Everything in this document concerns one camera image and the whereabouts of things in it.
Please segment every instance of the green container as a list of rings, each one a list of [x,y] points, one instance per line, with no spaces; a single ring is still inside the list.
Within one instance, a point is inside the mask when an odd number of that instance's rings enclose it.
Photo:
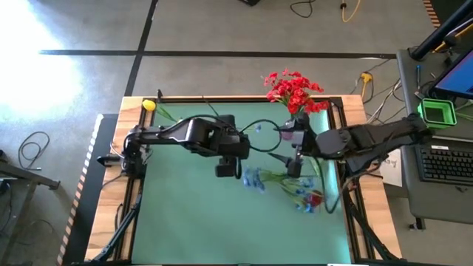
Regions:
[[[446,129],[457,124],[455,107],[449,100],[423,99],[417,107],[428,128]]]

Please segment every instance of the yellow cable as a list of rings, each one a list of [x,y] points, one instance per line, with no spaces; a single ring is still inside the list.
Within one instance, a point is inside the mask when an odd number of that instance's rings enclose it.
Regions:
[[[361,3],[361,0],[358,0],[358,3],[356,3],[355,10],[353,11],[352,15],[348,19],[345,19],[345,7],[341,9],[341,20],[344,23],[347,23],[348,21],[350,21],[350,19],[352,19],[352,17],[355,15],[356,11],[358,11],[358,7],[360,6],[360,3]]]
[[[460,37],[462,34],[466,33],[467,31],[473,29],[473,24],[470,24],[468,27],[464,28],[462,31],[455,35],[455,38]],[[446,46],[445,41],[442,41],[442,44],[435,48],[434,52],[440,51],[444,46]]]
[[[366,82],[363,82],[363,89],[361,90],[361,100],[363,100],[364,91],[366,90],[366,88],[367,88],[367,83],[366,83]]]

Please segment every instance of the red artificial flowers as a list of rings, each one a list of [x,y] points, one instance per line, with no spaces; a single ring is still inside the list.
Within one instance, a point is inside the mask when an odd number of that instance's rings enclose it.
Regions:
[[[272,103],[278,101],[285,106],[291,114],[298,112],[320,112],[329,107],[327,101],[316,103],[312,100],[309,94],[304,89],[309,89],[314,92],[324,92],[324,90],[317,84],[311,83],[308,78],[302,76],[301,73],[289,72],[285,69],[282,71],[282,76],[290,76],[291,79],[278,79],[278,72],[272,72],[265,78],[264,85],[271,85],[272,89],[266,94],[268,100]]]

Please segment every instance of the green table surface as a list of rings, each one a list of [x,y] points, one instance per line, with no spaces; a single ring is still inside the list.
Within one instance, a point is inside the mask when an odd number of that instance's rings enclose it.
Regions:
[[[221,114],[233,114],[236,127],[267,118],[282,125],[290,116],[277,103],[213,103]],[[174,117],[212,115],[201,103],[164,105]],[[329,129],[327,112],[312,114],[316,133]],[[172,122],[156,115],[154,124]],[[248,130],[251,144],[261,149],[273,146],[278,134],[272,125]],[[334,214],[320,205],[313,214],[297,210],[277,185],[267,185],[263,194],[246,188],[242,180],[216,177],[218,157],[190,154],[180,146],[152,146],[137,220],[132,254],[135,264],[308,264],[350,263],[347,229],[340,204]],[[275,151],[292,156],[283,141]],[[284,165],[267,154],[251,151],[244,166],[285,171]],[[328,203],[338,194],[334,162],[323,164]],[[308,161],[303,174],[314,174]],[[316,187],[321,191],[320,179]]]

